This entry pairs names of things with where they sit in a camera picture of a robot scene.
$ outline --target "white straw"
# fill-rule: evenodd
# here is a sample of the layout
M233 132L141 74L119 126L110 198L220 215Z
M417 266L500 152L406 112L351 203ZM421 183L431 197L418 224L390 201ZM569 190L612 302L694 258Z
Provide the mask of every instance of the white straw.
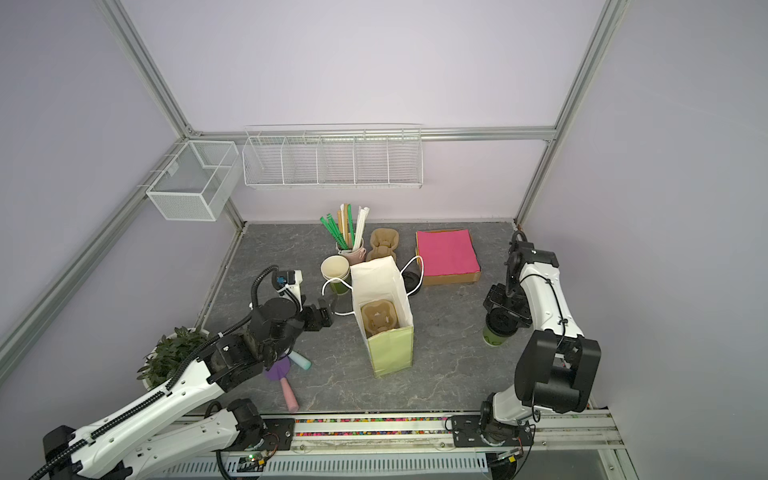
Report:
M360 247L362 247L362 231L366 228L366 218L368 218L368 213L371 211L370 208L360 207L359 210L357 210L357 225L355 225L355 243L352 246L352 250L357 250Z

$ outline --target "black cup lid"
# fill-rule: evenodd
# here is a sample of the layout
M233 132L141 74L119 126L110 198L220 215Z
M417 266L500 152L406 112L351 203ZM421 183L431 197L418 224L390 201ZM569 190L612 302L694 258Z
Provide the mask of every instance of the black cup lid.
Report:
M419 285L419 280L421 280L421 277L415 272L402 273L402 282L406 285L406 293L411 293L411 290L415 289L416 285ZM416 295L421 289L419 285L419 289L411 293L411 295Z
M494 308L485 316L485 325L496 336L513 336L518 324L502 308Z

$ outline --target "wooden stick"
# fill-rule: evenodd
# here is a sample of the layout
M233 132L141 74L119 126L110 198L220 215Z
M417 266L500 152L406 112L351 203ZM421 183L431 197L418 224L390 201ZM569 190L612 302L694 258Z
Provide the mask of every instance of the wooden stick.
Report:
M346 227L344 226L344 216L342 215L341 210L338 210L336 215L339 216L339 230L341 230L341 237L346 242Z

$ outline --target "green straw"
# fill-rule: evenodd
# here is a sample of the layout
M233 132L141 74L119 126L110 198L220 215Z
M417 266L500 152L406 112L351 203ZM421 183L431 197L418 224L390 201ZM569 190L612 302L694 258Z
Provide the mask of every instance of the green straw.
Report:
M355 243L355 229L352 226L352 204L346 205L346 217L349 221L349 238L352 239L352 243Z
M336 232L336 241L339 242L339 246L342 247L342 250L348 250L349 247L346 245L346 241L344 241L344 236L341 234L341 230L339 230L339 225L336 224L336 221L331 214L328 214L328 223Z
M328 220L326 220L324 217L321 217L320 223L323 224L326 230L328 230L328 233L331 234L331 237L333 237L333 239L340 245L341 243L339 241L341 240L341 237L339 237L336 231L330 226L330 224L328 223Z

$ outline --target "wire basket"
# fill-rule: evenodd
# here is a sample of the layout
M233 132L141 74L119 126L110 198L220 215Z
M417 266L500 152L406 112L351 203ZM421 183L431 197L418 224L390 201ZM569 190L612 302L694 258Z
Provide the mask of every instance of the wire basket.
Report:
M147 195L166 220L216 221L240 179L241 158L232 141L187 141Z
M421 187L419 134L249 136L245 184L255 188Z

